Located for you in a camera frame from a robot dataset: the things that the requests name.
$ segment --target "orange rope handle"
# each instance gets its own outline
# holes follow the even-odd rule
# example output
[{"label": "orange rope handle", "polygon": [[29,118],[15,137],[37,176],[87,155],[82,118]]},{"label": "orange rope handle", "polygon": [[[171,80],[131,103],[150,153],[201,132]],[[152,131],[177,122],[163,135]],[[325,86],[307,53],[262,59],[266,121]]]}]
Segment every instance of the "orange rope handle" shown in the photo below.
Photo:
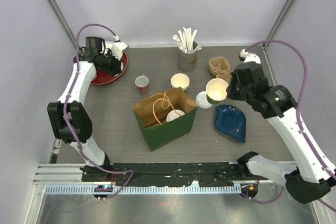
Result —
[{"label": "orange rope handle", "polygon": [[[162,123],[160,122],[160,120],[158,119],[158,117],[157,117],[156,114],[155,114],[154,106],[155,106],[156,102],[158,102],[158,101],[162,101],[162,108],[163,108],[164,110],[168,109],[169,106],[171,106],[171,107],[173,108],[173,110],[175,111],[175,113],[176,113],[176,114],[178,114],[178,113],[177,113],[177,111],[175,110],[174,106],[171,104],[171,102],[170,102],[170,100],[169,100],[169,97],[166,95],[166,92],[164,92],[164,94],[163,94],[163,93],[157,93],[157,94],[161,94],[161,95],[163,95],[163,98],[158,98],[158,99],[153,103],[153,115],[154,115],[155,119],[157,120],[157,122],[158,122],[160,125],[162,125]],[[163,101],[168,102],[168,106],[165,107],[165,108],[163,107]]]}]

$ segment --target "blue leaf-shaped dish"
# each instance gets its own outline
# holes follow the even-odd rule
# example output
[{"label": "blue leaf-shaped dish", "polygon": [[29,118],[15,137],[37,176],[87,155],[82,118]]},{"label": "blue leaf-shaped dish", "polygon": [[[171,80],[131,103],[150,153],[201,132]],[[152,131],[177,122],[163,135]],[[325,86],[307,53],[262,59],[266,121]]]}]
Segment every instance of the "blue leaf-shaped dish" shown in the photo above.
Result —
[{"label": "blue leaf-shaped dish", "polygon": [[245,114],[239,108],[227,104],[219,105],[215,109],[215,128],[223,135],[245,144]]}]

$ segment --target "white wall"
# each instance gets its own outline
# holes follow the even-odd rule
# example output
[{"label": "white wall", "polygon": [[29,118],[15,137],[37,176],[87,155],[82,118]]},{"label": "white wall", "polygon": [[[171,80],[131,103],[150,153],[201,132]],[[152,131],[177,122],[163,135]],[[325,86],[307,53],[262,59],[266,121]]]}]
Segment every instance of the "white wall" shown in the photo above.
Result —
[{"label": "white wall", "polygon": [[[307,59],[303,118],[324,153],[336,163],[336,1],[296,0],[276,38],[296,45]],[[297,98],[303,74],[298,56],[278,45],[270,45],[269,54],[278,83]],[[335,197],[336,188],[332,188],[327,201],[333,207]]]},{"label": "white wall", "polygon": [[[56,1],[72,31],[78,31],[87,23],[105,24],[114,29],[131,46],[174,44],[172,36],[177,34],[177,30],[182,29],[182,26],[198,29],[196,38],[200,43],[255,42],[266,38],[285,2],[285,0]],[[105,36],[102,32],[95,34]]]},{"label": "white wall", "polygon": [[22,224],[54,141],[47,104],[65,88],[75,50],[46,0],[0,6],[0,222]]}]

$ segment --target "red plate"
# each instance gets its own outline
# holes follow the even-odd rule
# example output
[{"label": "red plate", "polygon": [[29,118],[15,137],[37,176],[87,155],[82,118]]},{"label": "red plate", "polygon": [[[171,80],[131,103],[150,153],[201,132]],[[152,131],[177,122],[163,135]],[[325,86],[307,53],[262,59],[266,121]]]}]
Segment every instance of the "red plate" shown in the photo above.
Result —
[{"label": "red plate", "polygon": [[121,58],[121,63],[124,65],[124,68],[118,76],[110,76],[104,70],[99,69],[96,78],[91,81],[91,85],[105,85],[118,80],[119,77],[121,77],[122,74],[125,72],[128,65],[128,58],[125,53]]}]

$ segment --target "green bag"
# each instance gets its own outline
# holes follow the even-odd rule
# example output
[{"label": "green bag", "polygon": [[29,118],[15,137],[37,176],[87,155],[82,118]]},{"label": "green bag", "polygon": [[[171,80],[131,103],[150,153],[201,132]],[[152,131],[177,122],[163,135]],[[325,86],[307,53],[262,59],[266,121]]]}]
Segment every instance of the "green bag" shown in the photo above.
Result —
[{"label": "green bag", "polygon": [[[166,91],[166,96],[174,108],[182,110],[185,115],[166,122],[168,113],[173,110],[172,107],[169,106],[168,109],[163,109],[163,107],[167,107],[168,102],[162,100],[155,103],[157,99],[164,98],[163,94],[164,92],[152,95],[132,106],[140,131],[151,152],[189,133],[196,115],[196,102],[188,97],[181,88],[171,89]],[[154,117],[154,103],[156,117],[162,125]]]}]

